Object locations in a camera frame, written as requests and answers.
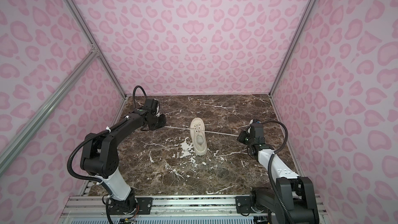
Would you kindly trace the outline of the white shoelace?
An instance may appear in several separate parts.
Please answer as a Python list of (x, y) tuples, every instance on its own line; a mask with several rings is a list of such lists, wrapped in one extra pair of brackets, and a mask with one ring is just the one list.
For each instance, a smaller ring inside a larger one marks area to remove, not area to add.
[(232, 137), (238, 137), (239, 135), (237, 134), (230, 134), (230, 133), (222, 133), (222, 132), (215, 132), (215, 131), (206, 131), (202, 129), (193, 129), (193, 128), (180, 128), (180, 127), (172, 127), (172, 126), (165, 126), (165, 128), (169, 129), (176, 129), (176, 130), (185, 130), (185, 131), (199, 131), (199, 132), (204, 132), (204, 133), (211, 133), (211, 134), (218, 134), (218, 135), (225, 135), (225, 136), (232, 136)]

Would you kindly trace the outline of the right rear aluminium post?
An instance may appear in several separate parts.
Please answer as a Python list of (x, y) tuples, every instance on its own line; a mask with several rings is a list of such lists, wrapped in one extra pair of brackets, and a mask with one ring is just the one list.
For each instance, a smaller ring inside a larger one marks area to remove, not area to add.
[(311, 15), (313, 14), (314, 9), (316, 8), (318, 2), (319, 2), (319, 0), (309, 0), (307, 5), (305, 6), (302, 15), (299, 18), (297, 27), (295, 28), (295, 32), (293, 33), (293, 36), (292, 36), (291, 42), (288, 46), (287, 52), (285, 53), (285, 56), (281, 63), (281, 66), (277, 72), (275, 81), (271, 87), (269, 94), (268, 94), (268, 96), (270, 98), (272, 98), (276, 94), (277, 88), (282, 80), (285, 70), (287, 69), (289, 61), (291, 60), (291, 58), (293, 56), (295, 48), (299, 44), (301, 36), (311, 18)]

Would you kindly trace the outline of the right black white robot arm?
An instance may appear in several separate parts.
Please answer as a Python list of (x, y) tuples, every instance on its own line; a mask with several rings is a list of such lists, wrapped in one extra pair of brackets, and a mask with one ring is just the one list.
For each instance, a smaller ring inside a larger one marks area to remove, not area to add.
[(264, 143), (262, 132), (248, 128), (239, 134), (237, 140), (246, 145), (248, 153), (267, 169), (271, 184), (270, 188), (252, 188), (250, 205), (241, 206), (241, 213), (265, 211), (269, 216), (274, 215), (278, 224), (320, 223), (311, 179), (292, 171), (278, 157), (275, 149)]

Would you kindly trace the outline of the aluminium post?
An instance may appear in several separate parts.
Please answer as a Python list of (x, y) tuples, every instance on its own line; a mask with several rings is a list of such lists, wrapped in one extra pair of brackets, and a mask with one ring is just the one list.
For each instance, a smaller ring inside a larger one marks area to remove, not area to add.
[(119, 94), (122, 96), (123, 99), (126, 99), (127, 98), (126, 92), (122, 88), (119, 79), (117, 78), (115, 72), (111, 68), (110, 63), (107, 61), (107, 59), (106, 59), (105, 55), (103, 54), (101, 48), (99, 47), (98, 42), (96, 41), (96, 39), (95, 39), (95, 37), (93, 35), (93, 32), (89, 28), (89, 25), (87, 24), (87, 21), (85, 20), (83, 14), (81, 13), (81, 11), (78, 8), (78, 6), (76, 5), (75, 1), (74, 0), (63, 0), (63, 1), (66, 4), (66, 6), (69, 9), (69, 11), (71, 12), (71, 14), (72, 14), (73, 18), (75, 19), (77, 25), (82, 30), (84, 36), (86, 37), (86, 39), (88, 40), (88, 42), (92, 46), (93, 50), (96, 53), (98, 53), (99, 59), (100, 59), (102, 65), (103, 65), (104, 69), (106, 70), (108, 76), (110, 77), (111, 81), (116, 86), (117, 91), (119, 92)]
[(293, 56), (295, 48), (299, 44), (301, 36), (311, 18), (311, 15), (313, 14), (314, 9), (316, 8), (318, 2), (319, 2), (319, 0), (309, 0), (307, 5), (305, 6), (302, 15), (299, 18), (297, 27), (295, 28), (295, 32), (293, 33), (293, 36), (292, 36), (291, 42), (288, 46), (287, 52), (285, 53), (285, 56), (281, 63), (281, 66), (277, 72), (275, 81), (271, 87), (269, 94), (268, 94), (268, 96), (270, 98), (272, 98), (276, 94), (277, 88), (282, 80), (285, 70), (287, 69), (289, 61), (291, 60), (291, 58)]

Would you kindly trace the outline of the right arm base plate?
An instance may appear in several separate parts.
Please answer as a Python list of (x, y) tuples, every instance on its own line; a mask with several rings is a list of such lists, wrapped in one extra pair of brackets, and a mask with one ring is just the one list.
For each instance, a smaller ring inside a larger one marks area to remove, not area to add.
[(255, 207), (255, 202), (250, 196), (236, 196), (235, 206), (237, 213), (244, 216), (248, 216), (254, 213), (263, 213), (263, 210)]

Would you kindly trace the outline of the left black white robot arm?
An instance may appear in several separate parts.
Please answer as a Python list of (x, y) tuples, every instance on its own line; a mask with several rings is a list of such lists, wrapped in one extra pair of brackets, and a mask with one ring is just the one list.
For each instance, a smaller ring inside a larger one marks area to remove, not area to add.
[(118, 146), (137, 129), (154, 131), (166, 125), (166, 116), (156, 111), (135, 110), (102, 134), (89, 134), (83, 145), (80, 167), (92, 180), (98, 179), (108, 193), (108, 210), (132, 213), (137, 208), (134, 190), (119, 171)]

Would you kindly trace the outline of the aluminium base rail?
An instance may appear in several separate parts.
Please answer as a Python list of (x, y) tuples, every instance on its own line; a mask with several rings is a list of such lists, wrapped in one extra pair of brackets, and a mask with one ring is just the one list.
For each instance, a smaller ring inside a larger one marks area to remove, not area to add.
[(236, 196), (188, 195), (141, 196), (153, 198), (149, 215), (111, 215), (105, 212), (105, 197), (70, 197), (60, 224), (266, 224), (267, 212), (248, 216), (238, 214)]

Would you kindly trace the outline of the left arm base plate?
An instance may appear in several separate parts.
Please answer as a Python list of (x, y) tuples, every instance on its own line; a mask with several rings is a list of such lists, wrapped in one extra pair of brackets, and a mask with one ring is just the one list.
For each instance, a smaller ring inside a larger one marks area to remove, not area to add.
[(136, 197), (125, 201), (111, 199), (109, 213), (111, 215), (149, 215), (153, 204), (153, 198)]

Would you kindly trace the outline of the cream white sneaker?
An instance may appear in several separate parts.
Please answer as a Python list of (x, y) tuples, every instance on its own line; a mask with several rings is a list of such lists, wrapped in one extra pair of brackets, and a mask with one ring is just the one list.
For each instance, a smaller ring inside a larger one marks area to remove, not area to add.
[(207, 153), (207, 141), (205, 135), (205, 124), (201, 118), (194, 118), (190, 124), (190, 136), (194, 152), (197, 156)]

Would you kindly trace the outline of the left rear aluminium post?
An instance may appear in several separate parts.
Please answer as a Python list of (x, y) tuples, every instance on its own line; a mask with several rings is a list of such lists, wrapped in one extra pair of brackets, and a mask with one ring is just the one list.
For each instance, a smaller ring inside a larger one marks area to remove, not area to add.
[(87, 21), (85, 20), (83, 14), (81, 13), (81, 11), (78, 8), (78, 6), (76, 5), (75, 1), (74, 0), (63, 0), (63, 1), (66, 4), (66, 6), (69, 9), (69, 11), (71, 12), (71, 14), (72, 14), (73, 18), (75, 19), (77, 25), (82, 30), (84, 36), (86, 37), (86, 39), (88, 40), (88, 42), (92, 46), (93, 50), (96, 53), (98, 53), (99, 59), (100, 59), (102, 65), (103, 65), (104, 69), (106, 70), (108, 76), (110, 77), (111, 81), (116, 86), (117, 91), (119, 92), (119, 94), (122, 96), (123, 99), (126, 99), (127, 98), (126, 92), (122, 88), (119, 79), (117, 78), (115, 72), (111, 68), (110, 63), (107, 61), (107, 59), (106, 59), (105, 55), (103, 54), (101, 48), (99, 47), (98, 42), (96, 41), (96, 39), (95, 39), (95, 37), (93, 35), (93, 32), (89, 28), (89, 25), (87, 24)]

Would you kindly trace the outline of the left diagonal aluminium strut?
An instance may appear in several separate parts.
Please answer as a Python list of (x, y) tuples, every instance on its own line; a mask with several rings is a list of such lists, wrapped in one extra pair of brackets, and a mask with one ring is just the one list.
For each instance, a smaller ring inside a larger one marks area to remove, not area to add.
[(80, 80), (81, 76), (90, 67), (91, 63), (98, 57), (97, 49), (92, 49), (84, 60), (78, 64), (65, 81), (55, 90), (55, 92), (44, 102), (33, 117), (23, 126), (20, 132), (13, 137), (10, 144), (1, 153), (1, 175), (3, 175), (12, 165), (27, 146), (31, 138), (43, 126), (54, 110), (63, 101), (72, 87)]

